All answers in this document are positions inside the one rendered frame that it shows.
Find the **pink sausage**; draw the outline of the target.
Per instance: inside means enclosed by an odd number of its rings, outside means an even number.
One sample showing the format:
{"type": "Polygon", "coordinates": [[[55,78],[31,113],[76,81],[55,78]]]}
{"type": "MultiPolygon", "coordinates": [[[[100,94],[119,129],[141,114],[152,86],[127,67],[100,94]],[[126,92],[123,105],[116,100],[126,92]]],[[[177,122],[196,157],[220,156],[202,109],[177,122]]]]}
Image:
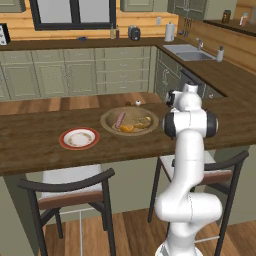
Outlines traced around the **pink sausage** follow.
{"type": "Polygon", "coordinates": [[[118,116],[118,118],[117,118],[117,120],[116,120],[116,125],[115,125],[115,127],[116,127],[117,129],[120,128],[120,125],[122,124],[122,121],[123,121],[123,118],[125,117],[125,115],[126,115],[125,112],[121,112],[121,113],[119,114],[119,116],[118,116]]]}

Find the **brown bun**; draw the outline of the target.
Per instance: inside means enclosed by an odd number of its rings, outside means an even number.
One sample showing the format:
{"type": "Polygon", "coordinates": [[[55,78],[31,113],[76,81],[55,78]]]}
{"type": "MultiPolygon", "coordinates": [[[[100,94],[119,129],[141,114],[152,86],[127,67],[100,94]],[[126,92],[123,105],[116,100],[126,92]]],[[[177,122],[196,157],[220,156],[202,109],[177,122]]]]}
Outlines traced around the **brown bun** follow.
{"type": "Polygon", "coordinates": [[[149,116],[136,118],[134,127],[138,129],[145,129],[148,128],[151,124],[151,118],[149,116]]]}

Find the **round wooden bowl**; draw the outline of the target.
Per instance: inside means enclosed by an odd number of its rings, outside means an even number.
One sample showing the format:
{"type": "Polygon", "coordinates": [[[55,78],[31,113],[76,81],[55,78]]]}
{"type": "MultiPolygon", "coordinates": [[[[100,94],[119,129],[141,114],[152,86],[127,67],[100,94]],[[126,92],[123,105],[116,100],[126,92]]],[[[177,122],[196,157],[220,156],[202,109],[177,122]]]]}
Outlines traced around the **round wooden bowl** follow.
{"type": "Polygon", "coordinates": [[[142,107],[128,106],[128,107],[114,108],[107,111],[102,115],[100,119],[100,123],[107,131],[113,134],[117,134],[121,136],[140,136],[140,135],[150,133],[154,129],[156,129],[159,124],[159,119],[153,112],[147,109],[144,109],[142,107]],[[145,129],[138,129],[134,127],[134,131],[131,133],[122,132],[120,131],[120,129],[117,129],[115,127],[116,120],[121,112],[126,113],[121,125],[134,125],[136,118],[142,118],[146,116],[149,116],[151,118],[151,124],[148,128],[145,128],[145,129]]]}

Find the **red rimmed white plate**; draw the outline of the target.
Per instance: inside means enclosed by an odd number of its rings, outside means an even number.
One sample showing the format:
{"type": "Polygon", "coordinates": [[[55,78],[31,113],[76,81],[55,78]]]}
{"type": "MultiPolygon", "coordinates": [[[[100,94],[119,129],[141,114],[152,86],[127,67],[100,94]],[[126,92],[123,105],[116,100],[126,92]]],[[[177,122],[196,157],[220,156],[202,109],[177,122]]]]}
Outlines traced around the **red rimmed white plate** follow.
{"type": "Polygon", "coordinates": [[[99,133],[88,127],[69,129],[59,137],[60,145],[68,150],[85,150],[93,147],[99,141],[99,133]]]}

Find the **green side cupboard run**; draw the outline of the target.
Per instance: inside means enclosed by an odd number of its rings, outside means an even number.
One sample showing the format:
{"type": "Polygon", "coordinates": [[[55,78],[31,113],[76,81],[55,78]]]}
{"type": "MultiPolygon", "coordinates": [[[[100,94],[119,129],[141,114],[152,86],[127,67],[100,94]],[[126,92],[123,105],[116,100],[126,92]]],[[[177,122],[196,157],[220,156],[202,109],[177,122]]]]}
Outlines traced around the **green side cupboard run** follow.
{"type": "Polygon", "coordinates": [[[161,50],[157,51],[155,92],[164,101],[169,90],[177,90],[180,83],[180,64],[161,50]]]}

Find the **green base cupboard run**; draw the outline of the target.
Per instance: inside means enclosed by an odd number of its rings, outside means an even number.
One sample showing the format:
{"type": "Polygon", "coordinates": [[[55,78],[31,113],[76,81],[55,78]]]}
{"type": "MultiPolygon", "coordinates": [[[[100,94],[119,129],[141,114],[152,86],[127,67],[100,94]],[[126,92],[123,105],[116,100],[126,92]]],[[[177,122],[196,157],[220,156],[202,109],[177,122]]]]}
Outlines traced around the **green base cupboard run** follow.
{"type": "Polygon", "coordinates": [[[0,53],[0,101],[151,92],[151,47],[0,53]]]}

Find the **dark dishwasher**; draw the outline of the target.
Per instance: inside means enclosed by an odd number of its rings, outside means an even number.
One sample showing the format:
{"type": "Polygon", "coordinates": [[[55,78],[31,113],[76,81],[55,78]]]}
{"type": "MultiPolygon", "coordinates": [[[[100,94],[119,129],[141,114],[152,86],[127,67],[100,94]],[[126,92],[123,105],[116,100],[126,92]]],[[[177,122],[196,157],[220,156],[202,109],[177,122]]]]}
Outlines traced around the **dark dishwasher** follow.
{"type": "Polygon", "coordinates": [[[182,68],[180,70],[180,85],[179,88],[180,90],[183,90],[183,87],[186,83],[188,82],[193,82],[198,86],[197,94],[203,98],[204,97],[204,91],[205,91],[205,83],[196,75],[191,73],[189,70],[186,68],[182,68]]]}

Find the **dark stool with white seat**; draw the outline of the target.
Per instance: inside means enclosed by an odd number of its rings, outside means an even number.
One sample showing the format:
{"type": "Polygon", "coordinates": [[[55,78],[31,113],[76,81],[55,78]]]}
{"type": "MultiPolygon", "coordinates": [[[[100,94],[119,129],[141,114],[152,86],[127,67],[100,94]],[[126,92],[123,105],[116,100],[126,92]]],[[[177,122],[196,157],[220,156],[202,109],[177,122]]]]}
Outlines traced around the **dark stool with white seat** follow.
{"type": "MultiPolygon", "coordinates": [[[[238,155],[225,160],[220,163],[216,163],[208,151],[205,152],[205,171],[204,179],[201,185],[207,185],[211,188],[227,195],[227,201],[223,213],[222,223],[219,235],[216,237],[218,240],[214,256],[220,256],[222,245],[224,242],[225,232],[227,229],[230,212],[233,205],[233,200],[236,193],[240,172],[245,159],[249,156],[249,153],[244,150],[238,155]]],[[[174,155],[159,156],[157,158],[156,170],[153,182],[153,188],[151,193],[151,201],[148,212],[148,222],[152,221],[153,209],[156,200],[156,193],[158,188],[158,182],[160,177],[160,170],[163,169],[168,180],[171,181],[174,174],[174,155]]]]}
{"type": "Polygon", "coordinates": [[[103,171],[100,164],[43,172],[43,183],[21,179],[17,186],[25,189],[36,230],[41,256],[48,256],[43,227],[55,217],[59,238],[63,238],[60,209],[89,204],[102,216],[103,230],[108,232],[110,256],[116,256],[108,180],[112,168],[103,171]]]}

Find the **steel sink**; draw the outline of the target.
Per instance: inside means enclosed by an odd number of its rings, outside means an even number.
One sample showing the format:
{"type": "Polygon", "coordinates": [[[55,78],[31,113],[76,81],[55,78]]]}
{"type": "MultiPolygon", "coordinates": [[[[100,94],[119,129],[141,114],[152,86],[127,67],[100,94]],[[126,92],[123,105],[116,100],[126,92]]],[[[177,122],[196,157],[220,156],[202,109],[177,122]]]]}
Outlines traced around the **steel sink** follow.
{"type": "Polygon", "coordinates": [[[215,60],[215,57],[190,44],[164,45],[164,48],[172,52],[184,61],[215,60]]]}

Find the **white paper towel roll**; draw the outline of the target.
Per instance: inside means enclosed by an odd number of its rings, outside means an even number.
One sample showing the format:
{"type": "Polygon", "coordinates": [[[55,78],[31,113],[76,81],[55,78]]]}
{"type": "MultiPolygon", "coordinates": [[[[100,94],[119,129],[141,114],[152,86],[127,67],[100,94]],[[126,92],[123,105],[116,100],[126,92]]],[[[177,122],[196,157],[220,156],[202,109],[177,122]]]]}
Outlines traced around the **white paper towel roll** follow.
{"type": "Polygon", "coordinates": [[[166,25],[165,39],[164,39],[165,42],[171,42],[174,40],[175,28],[176,28],[176,25],[171,22],[169,22],[166,25]]]}

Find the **hanging kitchen tools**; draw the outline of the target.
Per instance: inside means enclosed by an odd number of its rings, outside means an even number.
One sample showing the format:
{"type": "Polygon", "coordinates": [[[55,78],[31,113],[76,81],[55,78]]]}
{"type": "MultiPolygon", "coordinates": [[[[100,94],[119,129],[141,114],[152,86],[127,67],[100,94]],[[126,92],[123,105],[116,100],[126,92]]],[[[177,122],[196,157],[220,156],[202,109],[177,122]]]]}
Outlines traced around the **hanging kitchen tools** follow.
{"type": "Polygon", "coordinates": [[[190,29],[192,27],[192,24],[193,24],[193,19],[185,17],[184,18],[184,28],[182,30],[179,30],[178,34],[183,35],[184,37],[187,37],[190,33],[190,29]]]}

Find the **tall green cupboard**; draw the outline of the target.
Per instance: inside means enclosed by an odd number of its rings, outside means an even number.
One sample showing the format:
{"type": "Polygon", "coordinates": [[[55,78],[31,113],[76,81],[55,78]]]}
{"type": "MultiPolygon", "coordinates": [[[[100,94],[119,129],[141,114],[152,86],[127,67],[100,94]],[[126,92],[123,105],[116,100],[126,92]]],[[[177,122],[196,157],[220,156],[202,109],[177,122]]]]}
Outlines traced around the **tall green cupboard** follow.
{"type": "Polygon", "coordinates": [[[167,11],[182,17],[202,21],[207,0],[168,0],[167,11]]]}

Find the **dark wooden shelf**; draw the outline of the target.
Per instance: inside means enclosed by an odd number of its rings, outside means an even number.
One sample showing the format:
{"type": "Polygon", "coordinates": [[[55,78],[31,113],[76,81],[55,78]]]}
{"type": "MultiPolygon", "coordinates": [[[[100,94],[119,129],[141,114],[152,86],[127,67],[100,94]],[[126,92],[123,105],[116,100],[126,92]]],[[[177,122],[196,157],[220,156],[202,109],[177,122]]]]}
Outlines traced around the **dark wooden shelf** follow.
{"type": "Polygon", "coordinates": [[[238,19],[230,20],[228,23],[222,23],[220,20],[204,20],[204,23],[256,37],[256,24],[247,22],[245,26],[242,26],[238,19]]]}

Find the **white countertop appliance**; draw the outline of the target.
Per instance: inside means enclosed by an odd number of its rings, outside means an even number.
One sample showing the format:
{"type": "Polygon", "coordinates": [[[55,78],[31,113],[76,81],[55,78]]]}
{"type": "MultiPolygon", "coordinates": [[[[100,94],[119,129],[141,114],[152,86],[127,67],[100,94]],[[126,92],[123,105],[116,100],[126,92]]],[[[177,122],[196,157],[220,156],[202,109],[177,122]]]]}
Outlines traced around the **white countertop appliance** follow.
{"type": "Polygon", "coordinates": [[[11,41],[6,23],[0,23],[0,45],[7,45],[11,41]]]}

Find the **green wall cupboard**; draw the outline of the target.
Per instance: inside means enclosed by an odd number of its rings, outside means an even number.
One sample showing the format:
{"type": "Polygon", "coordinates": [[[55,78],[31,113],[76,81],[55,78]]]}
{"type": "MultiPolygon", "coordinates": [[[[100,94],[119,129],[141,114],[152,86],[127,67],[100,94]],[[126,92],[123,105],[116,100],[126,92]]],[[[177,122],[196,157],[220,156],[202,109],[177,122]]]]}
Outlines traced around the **green wall cupboard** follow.
{"type": "Polygon", "coordinates": [[[168,0],[120,0],[123,12],[166,12],[168,0]]]}
{"type": "Polygon", "coordinates": [[[24,0],[0,0],[0,13],[22,13],[25,10],[24,0]]]}

